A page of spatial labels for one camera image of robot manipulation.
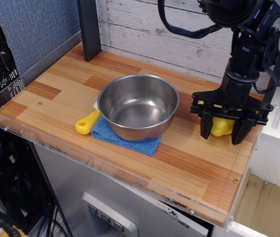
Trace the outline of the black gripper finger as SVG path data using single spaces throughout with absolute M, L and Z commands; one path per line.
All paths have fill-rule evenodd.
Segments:
M 201 114 L 200 120 L 200 134 L 204 139 L 208 139 L 213 126 L 214 116 L 209 112 L 204 110 Z
M 253 126 L 253 119 L 237 120 L 232 131 L 232 144 L 240 144 L 252 130 Z

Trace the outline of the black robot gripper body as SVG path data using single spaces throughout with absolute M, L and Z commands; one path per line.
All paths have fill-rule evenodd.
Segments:
M 254 125 L 266 125 L 268 114 L 274 107 L 249 95 L 258 79 L 259 73 L 246 77 L 226 69 L 218 89 L 192 94 L 190 112 L 200 118 L 204 114 L 210 114 L 213 117 L 230 120 L 252 119 Z

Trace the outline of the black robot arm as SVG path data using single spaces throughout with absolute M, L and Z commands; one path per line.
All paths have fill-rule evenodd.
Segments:
M 232 143 L 240 144 L 256 125 L 265 125 L 273 106 L 250 96 L 261 72 L 277 80 L 271 67 L 280 55 L 280 6 L 273 0 L 202 0 L 215 26 L 233 31 L 231 58 L 218 89 L 193 93 L 191 112 L 208 138 L 213 119 L 233 120 Z

